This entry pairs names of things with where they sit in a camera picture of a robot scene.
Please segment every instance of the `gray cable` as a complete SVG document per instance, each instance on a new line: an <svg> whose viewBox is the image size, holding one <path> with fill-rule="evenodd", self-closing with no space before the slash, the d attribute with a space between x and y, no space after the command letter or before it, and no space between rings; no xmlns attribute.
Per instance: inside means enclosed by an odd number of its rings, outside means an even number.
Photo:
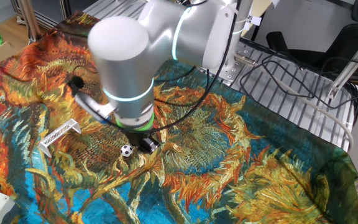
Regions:
<svg viewBox="0 0 358 224"><path fill-rule="evenodd" d="M264 69L264 67L260 68L263 72L265 72L266 74L268 74L268 72ZM274 78L274 80L284 89L286 89L286 91L289 91L292 94L299 94L297 91L293 90L291 87L287 86L284 82L281 82L280 80L276 79L273 76L269 76L270 78ZM335 123L337 123L338 125L340 125L340 127L345 131L347 137L349 138L349 149L347 150L347 153L349 153L351 151L351 149L354 146L354 139L353 139L353 135L352 133L348 130L348 128L346 127L346 125L344 123L342 123L342 121L340 121L339 119L337 119L336 117L334 117L333 115L331 115L330 113L328 113L327 111L325 111L324 109L322 109L321 107L315 105L314 103L310 102L309 100L307 100L304 97L298 97L301 101L303 101L304 103L306 103L307 105L313 107L314 109L316 109L317 111L319 111L320 113L324 114L325 116L327 116L328 118L331 118L333 121L335 121Z"/></svg>

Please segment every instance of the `black chair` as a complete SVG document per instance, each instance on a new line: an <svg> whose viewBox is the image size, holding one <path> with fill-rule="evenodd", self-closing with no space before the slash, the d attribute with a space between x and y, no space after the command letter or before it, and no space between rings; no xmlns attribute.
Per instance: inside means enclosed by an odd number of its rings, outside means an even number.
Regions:
<svg viewBox="0 0 358 224"><path fill-rule="evenodd" d="M358 22L358 0L355 1L352 10L352 19ZM352 59L358 51L358 24L350 24L345 26L336 37L333 44L326 52L315 52L311 50L288 49L284 36L281 32L271 32L266 36L268 46L277 52L285 52L290 54L300 62L311 65L314 68L321 69L331 57L341 57ZM330 60L325 68L325 72L335 72L340 74L347 65L343 60ZM358 82L358 69L351 76L349 81Z"/></svg>
<svg viewBox="0 0 358 224"><path fill-rule="evenodd" d="M326 52L288 49L284 40L284 36L281 32L268 33L266 39L269 48L272 50L277 52L286 52L295 57L300 62L321 69L324 65L324 62L331 57L352 59L352 57L358 51L358 24L350 24L345 26ZM346 65L347 61L332 60L327 63L324 71L335 71L336 73L340 73ZM350 80L358 81L358 69Z"/></svg>

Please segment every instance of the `orange sunflower pattern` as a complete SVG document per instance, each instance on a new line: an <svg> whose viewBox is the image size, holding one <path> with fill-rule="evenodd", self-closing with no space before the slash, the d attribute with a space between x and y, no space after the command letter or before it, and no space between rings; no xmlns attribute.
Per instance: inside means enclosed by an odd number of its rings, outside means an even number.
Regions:
<svg viewBox="0 0 358 224"><path fill-rule="evenodd" d="M0 63L1 192L20 206L18 223L358 223L347 154L221 83L156 134L153 154L122 157L124 135L82 110L66 85L78 75L82 91L107 102L86 45L95 22L77 13ZM156 76L188 69L169 61ZM189 103L205 85L195 72L154 92ZM154 126L189 109L156 101ZM45 157L38 142L70 118L82 134L67 133Z"/></svg>

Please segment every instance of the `metal grill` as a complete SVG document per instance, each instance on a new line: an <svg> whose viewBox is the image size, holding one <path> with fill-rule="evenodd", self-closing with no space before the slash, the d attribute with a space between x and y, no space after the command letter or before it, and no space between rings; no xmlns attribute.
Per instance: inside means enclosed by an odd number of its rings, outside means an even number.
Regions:
<svg viewBox="0 0 358 224"><path fill-rule="evenodd" d="M98 19L112 16L128 16L137 19L147 1L143 0L99 0L83 12Z"/></svg>
<svg viewBox="0 0 358 224"><path fill-rule="evenodd" d="M77 133L81 134L80 125L74 119L69 119L66 121L66 123L61 125L58 129L52 131L52 133L48 134L47 137L41 140L38 144L38 148L41 149L48 157L51 157L48 146L63 136L71 128L73 128Z"/></svg>
<svg viewBox="0 0 358 224"><path fill-rule="evenodd" d="M269 54L253 49L242 43L237 47L237 51L238 53L255 60L257 63L261 63L265 57L269 56ZM279 62L280 65L284 66L291 74L294 74L294 76L301 80L310 90L314 91L316 88L318 74L308 70L300 70L294 63L279 57L272 57L270 60ZM302 87L293 77L289 76L289 74L285 73L285 71L278 65L270 63L267 65L267 68L272 72L274 77L284 82L299 94L310 96L304 87ZM251 69L252 67L245 65L234 82L227 83L227 85L235 90L242 91L240 79ZM327 95L329 84L331 83L331 80L322 77L317 84L316 94L327 103L329 102ZM299 127L304 128L314 135L347 151L349 141L345 132L338 124L314 108L306 105L297 97L285 94L278 88L268 74L256 69L243 79L243 84L248 94L260 104L283 116ZM330 105L336 106L351 97L350 93L342 89L337 97L330 102ZM354 121L354 107L352 102L348 102L336 110L330 110L317 99L311 99L311 101L341 120L351 131Z"/></svg>

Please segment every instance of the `wooden floor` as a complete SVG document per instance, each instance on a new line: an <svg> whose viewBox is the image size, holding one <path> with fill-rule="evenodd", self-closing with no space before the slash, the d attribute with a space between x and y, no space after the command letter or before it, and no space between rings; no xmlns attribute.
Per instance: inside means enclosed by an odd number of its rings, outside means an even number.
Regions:
<svg viewBox="0 0 358 224"><path fill-rule="evenodd" d="M47 29L40 27L42 34ZM16 16L0 24L0 34L4 42L11 43L17 51L21 51L29 43L29 35L25 25L16 22Z"/></svg>

